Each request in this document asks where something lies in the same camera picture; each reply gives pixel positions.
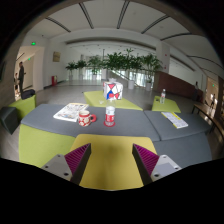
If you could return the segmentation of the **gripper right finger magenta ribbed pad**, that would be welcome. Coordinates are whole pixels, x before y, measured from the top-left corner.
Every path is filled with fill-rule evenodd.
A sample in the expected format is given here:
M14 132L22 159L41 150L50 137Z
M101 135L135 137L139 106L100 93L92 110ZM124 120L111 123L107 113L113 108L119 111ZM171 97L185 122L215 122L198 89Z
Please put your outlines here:
M156 155L150 150L134 144L132 154L137 164L143 185L148 185L181 170L168 155Z

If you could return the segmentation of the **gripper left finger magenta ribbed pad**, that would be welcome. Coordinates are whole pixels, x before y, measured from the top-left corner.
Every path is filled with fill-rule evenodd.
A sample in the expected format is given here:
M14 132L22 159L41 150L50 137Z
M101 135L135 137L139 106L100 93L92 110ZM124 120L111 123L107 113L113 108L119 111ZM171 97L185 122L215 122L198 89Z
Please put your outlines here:
M91 144L88 143L66 155L57 154L43 165L42 169L79 185L90 155Z

